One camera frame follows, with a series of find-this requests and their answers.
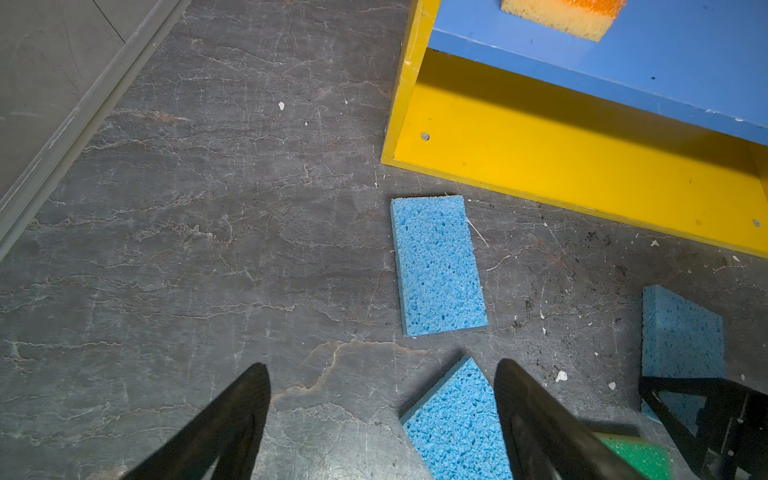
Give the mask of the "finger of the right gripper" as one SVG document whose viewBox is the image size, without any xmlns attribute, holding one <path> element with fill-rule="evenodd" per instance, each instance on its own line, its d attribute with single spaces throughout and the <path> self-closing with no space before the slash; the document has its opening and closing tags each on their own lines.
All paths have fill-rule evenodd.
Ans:
<svg viewBox="0 0 768 480">
<path fill-rule="evenodd" d="M 726 379 L 647 376 L 639 391 L 697 477 L 767 477 L 766 394 Z"/>
</svg>

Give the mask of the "orange sponge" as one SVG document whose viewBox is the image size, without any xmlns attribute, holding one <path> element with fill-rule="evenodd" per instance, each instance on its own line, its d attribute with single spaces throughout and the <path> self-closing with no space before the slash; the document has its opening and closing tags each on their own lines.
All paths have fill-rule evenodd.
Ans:
<svg viewBox="0 0 768 480">
<path fill-rule="evenodd" d="M 599 42 L 624 0 L 502 0 L 501 10 L 578 38 Z"/>
</svg>

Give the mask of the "bright green sponge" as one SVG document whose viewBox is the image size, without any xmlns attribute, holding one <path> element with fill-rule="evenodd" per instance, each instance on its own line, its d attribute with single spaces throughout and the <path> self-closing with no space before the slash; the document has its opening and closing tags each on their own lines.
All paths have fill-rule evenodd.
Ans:
<svg viewBox="0 0 768 480">
<path fill-rule="evenodd" d="M 614 453 L 647 479 L 672 480 L 673 472 L 666 449 L 640 437 L 596 433 Z"/>
</svg>

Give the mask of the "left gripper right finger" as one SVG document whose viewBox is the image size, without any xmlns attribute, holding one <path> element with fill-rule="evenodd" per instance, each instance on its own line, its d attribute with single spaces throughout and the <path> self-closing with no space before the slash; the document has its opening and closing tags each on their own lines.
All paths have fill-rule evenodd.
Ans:
<svg viewBox="0 0 768 480">
<path fill-rule="evenodd" d="M 499 361 L 493 390 L 515 479 L 641 479 L 522 366 Z"/>
</svg>

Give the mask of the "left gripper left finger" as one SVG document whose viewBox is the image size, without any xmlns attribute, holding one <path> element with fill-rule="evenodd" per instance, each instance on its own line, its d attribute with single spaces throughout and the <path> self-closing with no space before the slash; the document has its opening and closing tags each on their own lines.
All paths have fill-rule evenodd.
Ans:
<svg viewBox="0 0 768 480">
<path fill-rule="evenodd" d="M 271 384 L 255 363 L 126 479 L 249 479 L 267 420 Z"/>
</svg>

